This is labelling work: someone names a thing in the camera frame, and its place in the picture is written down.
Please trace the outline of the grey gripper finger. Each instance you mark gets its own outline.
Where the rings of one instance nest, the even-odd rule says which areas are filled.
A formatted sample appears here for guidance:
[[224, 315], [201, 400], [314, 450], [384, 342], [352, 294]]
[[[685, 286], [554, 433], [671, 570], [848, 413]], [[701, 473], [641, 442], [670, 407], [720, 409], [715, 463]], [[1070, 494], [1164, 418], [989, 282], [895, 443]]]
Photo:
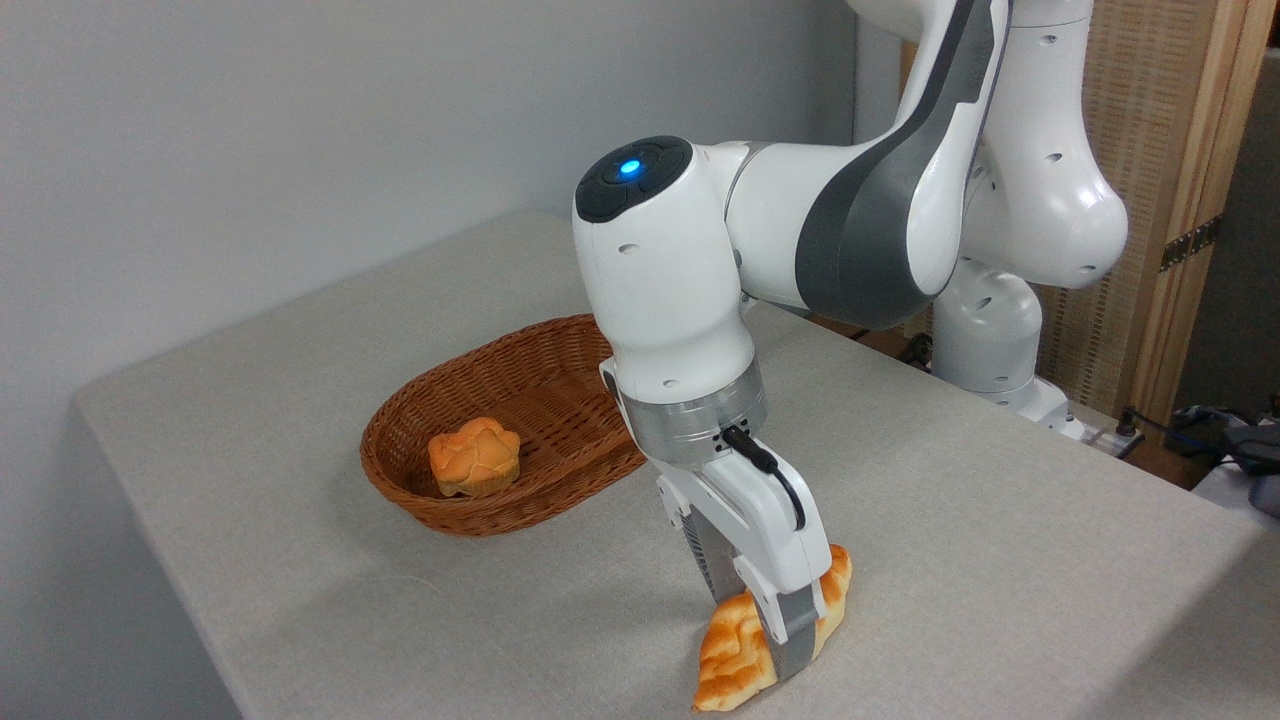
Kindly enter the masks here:
[[672, 484], [669, 478], [658, 480], [662, 503], [675, 527], [680, 527], [704, 582], [717, 603], [742, 593], [745, 582], [733, 559], [736, 548], [705, 515]]
[[753, 592], [765, 628], [765, 641], [774, 662], [776, 675], [786, 682], [806, 667], [817, 647], [817, 623], [827, 615], [820, 589], [820, 577], [829, 570], [832, 557], [819, 555], [812, 568], [805, 560], [781, 575], [756, 568], [746, 555], [739, 555], [735, 568]]

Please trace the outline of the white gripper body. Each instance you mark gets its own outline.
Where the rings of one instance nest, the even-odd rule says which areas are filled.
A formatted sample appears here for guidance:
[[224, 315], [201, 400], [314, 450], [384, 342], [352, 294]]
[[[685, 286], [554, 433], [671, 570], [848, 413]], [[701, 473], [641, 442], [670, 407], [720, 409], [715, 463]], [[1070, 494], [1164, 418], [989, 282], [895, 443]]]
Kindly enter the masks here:
[[655, 461], [659, 479], [669, 478], [736, 548], [771, 575], [805, 560], [819, 565], [829, 555], [826, 532], [804, 479], [768, 448], [727, 454], [691, 466]]

